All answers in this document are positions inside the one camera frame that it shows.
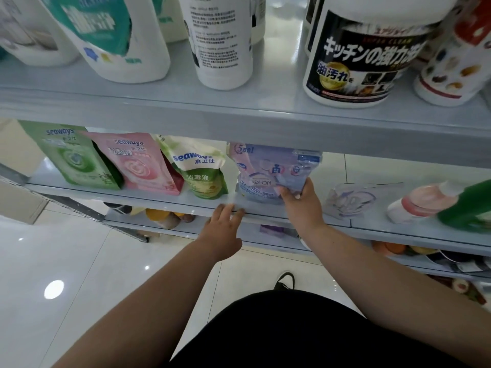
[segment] sneaker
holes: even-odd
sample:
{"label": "sneaker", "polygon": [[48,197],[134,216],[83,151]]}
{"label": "sneaker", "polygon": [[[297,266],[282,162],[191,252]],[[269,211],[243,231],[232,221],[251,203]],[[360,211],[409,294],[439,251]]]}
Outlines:
{"label": "sneaker", "polygon": [[275,290],[292,290],[295,289],[295,277],[289,271],[282,273],[274,286]]}

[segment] pink pouch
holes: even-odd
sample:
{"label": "pink pouch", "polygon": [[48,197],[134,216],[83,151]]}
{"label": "pink pouch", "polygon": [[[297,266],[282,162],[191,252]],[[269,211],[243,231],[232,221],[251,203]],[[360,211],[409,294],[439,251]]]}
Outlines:
{"label": "pink pouch", "polygon": [[183,178],[172,168],[148,133],[92,133],[81,131],[118,168],[128,188],[179,195]]}

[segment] forearm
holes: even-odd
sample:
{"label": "forearm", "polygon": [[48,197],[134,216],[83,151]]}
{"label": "forearm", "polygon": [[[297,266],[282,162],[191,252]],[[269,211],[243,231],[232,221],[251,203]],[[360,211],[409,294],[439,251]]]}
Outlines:
{"label": "forearm", "polygon": [[372,322],[467,364],[491,364],[491,315],[482,308],[327,225],[303,239]]}
{"label": "forearm", "polygon": [[200,241],[181,250],[90,328],[53,368],[154,367],[168,361],[216,261]]}

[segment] left hand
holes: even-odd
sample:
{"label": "left hand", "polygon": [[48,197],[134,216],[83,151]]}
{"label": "left hand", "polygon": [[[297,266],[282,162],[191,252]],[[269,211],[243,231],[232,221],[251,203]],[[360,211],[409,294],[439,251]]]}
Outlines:
{"label": "left hand", "polygon": [[200,245],[210,249],[216,262],[233,256],[242,247],[242,240],[237,238],[237,228],[246,211],[240,209],[230,219],[233,208],[234,204],[217,206],[197,239]]}

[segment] hand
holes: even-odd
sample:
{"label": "hand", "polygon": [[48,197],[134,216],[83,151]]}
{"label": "hand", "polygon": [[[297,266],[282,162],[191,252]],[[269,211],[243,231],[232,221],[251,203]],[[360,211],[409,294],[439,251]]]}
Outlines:
{"label": "hand", "polygon": [[242,239],[237,238],[237,228],[246,211],[240,209],[230,219],[233,208],[234,204],[217,206],[197,239],[200,245],[205,245],[211,250],[216,262],[233,256],[242,247]]}
{"label": "hand", "polygon": [[307,178],[304,190],[299,199],[285,187],[280,187],[281,197],[285,201],[286,213],[293,227],[300,237],[304,238],[317,228],[324,227],[322,207],[319,198],[315,194],[314,184]]}

